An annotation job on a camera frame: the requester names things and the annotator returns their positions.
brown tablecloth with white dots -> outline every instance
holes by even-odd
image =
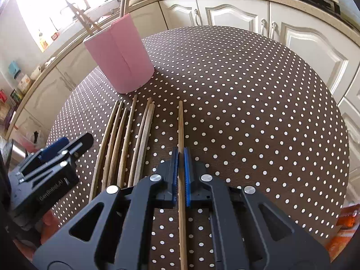
[[[155,66],[150,81],[118,94],[95,68],[66,101],[49,143],[84,132],[94,146],[78,162],[79,184],[54,206],[61,224],[88,203],[98,148],[115,100],[138,96],[128,149],[146,101],[155,103],[144,176],[170,158],[178,143],[178,102],[184,102],[185,146],[208,173],[229,186],[251,185],[325,244],[334,234],[349,173],[347,130],[325,83],[282,44],[231,27],[186,27],[143,40]],[[188,264],[214,267],[206,209],[187,211]],[[177,209],[154,213],[151,269],[179,269]]]

pink box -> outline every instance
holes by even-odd
[[[119,93],[138,89],[154,73],[154,66],[129,14],[86,37],[84,44]]]

wooden stick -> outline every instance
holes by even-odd
[[[144,131],[143,131],[143,135],[141,137],[141,142],[140,142],[139,155],[138,155],[137,161],[136,161],[134,186],[139,182],[139,180],[142,177],[143,166],[144,166],[145,155],[146,155],[146,147],[148,146],[148,139],[149,139],[151,124],[153,122],[154,109],[155,109],[155,105],[153,103],[151,103],[149,105],[149,110],[146,115]]]
[[[137,101],[137,95],[135,94],[134,99],[133,99],[133,104],[131,105],[129,119],[127,121],[125,139],[124,139],[124,144],[122,146],[119,171],[118,171],[118,175],[117,175],[117,185],[120,189],[124,186],[124,177],[125,177],[124,171],[125,171],[125,167],[126,167],[127,149],[129,147],[131,126],[133,125],[136,101]]]
[[[115,139],[116,139],[116,130],[117,130],[117,127],[119,125],[119,120],[120,120],[120,115],[121,115],[121,110],[122,110],[122,104],[123,104],[123,102],[121,101],[120,104],[119,104],[117,113],[116,113],[113,128],[111,130],[111,136],[110,136],[110,141],[109,141],[109,145],[108,145],[108,152],[106,154],[106,160],[105,160],[105,167],[104,167],[104,173],[103,173],[103,183],[101,185],[101,192],[105,191],[105,189],[107,188],[107,184],[108,184],[109,169],[110,169],[110,164],[111,164],[111,158],[112,158],[112,155],[113,155],[114,143],[115,143]]]
[[[115,102],[114,106],[113,106],[111,115],[109,117],[109,121],[107,123],[106,129],[105,129],[105,132],[104,132],[103,140],[101,141],[101,146],[100,146],[100,149],[99,149],[98,158],[96,159],[94,174],[92,176],[91,189],[90,189],[90,194],[89,194],[89,203],[96,196],[96,191],[97,191],[97,187],[98,187],[98,180],[99,180],[99,172],[101,170],[100,166],[101,166],[101,164],[103,162],[103,157],[104,157],[104,153],[105,153],[105,149],[106,149],[106,144],[108,142],[109,134],[110,134],[110,131],[111,131],[111,126],[112,126],[112,123],[114,121],[118,105],[119,105],[119,101],[117,100]]]
[[[67,0],[65,0],[68,7],[73,11],[73,13],[75,14],[76,18],[80,21],[80,23],[82,24],[82,26],[86,29],[86,31],[90,34],[93,35],[94,32],[92,31],[92,29],[88,26],[88,24],[86,23],[86,21],[84,21],[81,17],[80,14],[80,10],[78,8],[76,8],[75,6],[73,6],[73,4],[69,3]]]
[[[188,269],[186,246],[186,212],[185,212],[185,172],[184,172],[184,114],[182,101],[179,101],[179,169],[178,169],[178,205],[179,205],[179,241],[180,267]]]
[[[149,110],[149,105],[152,101],[153,101],[153,99],[151,97],[149,97],[148,102],[146,103],[145,110],[144,110],[143,119],[141,120],[140,129],[137,134],[135,150],[134,150],[134,154],[133,154],[133,160],[131,161],[131,168],[130,168],[130,174],[129,174],[129,181],[127,182],[127,187],[131,187],[134,183],[134,175],[135,175],[135,169],[136,169],[137,156],[138,156],[139,148],[140,148],[140,142],[141,142],[141,138],[143,136],[146,115]]]
[[[112,157],[111,157],[111,164],[110,164],[109,177],[108,177],[108,183],[107,183],[108,186],[114,185],[113,179],[114,179],[115,168],[116,168],[116,164],[117,164],[117,158],[119,156],[119,148],[120,148],[120,143],[121,143],[121,136],[122,136],[122,132],[123,132],[124,127],[125,127],[126,113],[127,113],[127,108],[124,108],[124,112],[123,112],[122,117],[121,117],[119,130],[117,131],[117,134],[116,134],[116,140],[115,140],[115,146],[114,146],[113,154],[112,154]]]

kitchen counter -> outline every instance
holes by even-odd
[[[132,12],[134,10],[140,9],[146,5],[149,5],[151,3],[155,3],[161,0],[144,0],[142,2],[139,2],[131,7],[129,7],[128,11]],[[301,10],[307,14],[310,14],[326,23],[331,25],[332,27],[339,30],[341,33],[346,35],[348,38],[350,38],[353,42],[355,42],[360,47],[360,35],[359,32],[356,30],[356,28],[352,28],[340,19],[336,18],[335,16],[323,11],[322,9],[313,6],[311,4],[308,4],[307,2],[304,2],[302,0],[267,0],[270,2],[279,3],[285,6],[289,6],[294,9]],[[111,22],[119,17],[119,13],[115,13],[114,15],[108,17],[106,20],[99,23],[100,27],[105,27],[111,24]],[[18,118],[18,115],[20,114],[21,110],[25,107],[27,101],[30,99],[33,92],[36,90],[36,88],[39,86],[39,84],[42,82],[42,80],[47,76],[47,74],[68,54],[70,53],[76,46],[82,43],[82,41],[88,36],[87,32],[82,33],[79,35],[76,39],[74,39],[70,44],[65,46],[63,50],[58,53],[56,58],[53,60],[53,62],[50,63],[50,65],[41,73],[41,75],[38,77],[38,79],[33,83],[33,85],[30,87],[27,94],[24,96],[22,102],[20,103],[17,113],[15,114],[9,128],[6,134],[6,139],[10,137],[10,133],[14,127],[14,124]]]

kitchen cabinet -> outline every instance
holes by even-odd
[[[360,111],[360,67],[355,74],[355,78],[346,92],[345,97],[358,111]]]
[[[355,43],[309,14],[272,2],[270,38],[303,58],[340,102],[360,63],[360,48]]]
[[[40,134],[40,137],[46,142],[47,137],[49,136],[50,129],[47,129],[40,121],[38,121],[33,115],[31,115],[26,109],[22,109],[19,117],[15,123],[16,130],[13,129],[10,138],[15,139],[19,142],[18,136],[16,133],[20,133],[23,136],[28,134],[28,137],[35,131]]]
[[[350,163],[346,199],[360,200],[360,113],[351,102],[343,98],[339,110],[348,131]]]
[[[44,78],[25,105],[25,109],[36,119],[40,119],[43,126],[51,130],[53,123],[74,90],[67,79],[55,67]]]
[[[167,30],[158,2],[131,11],[130,16],[141,38]]]
[[[74,89],[97,66],[83,43],[76,46],[57,65],[67,84]]]
[[[201,25],[196,0],[159,1],[168,29]]]
[[[264,0],[197,0],[203,25],[246,29],[268,36],[269,2]]]

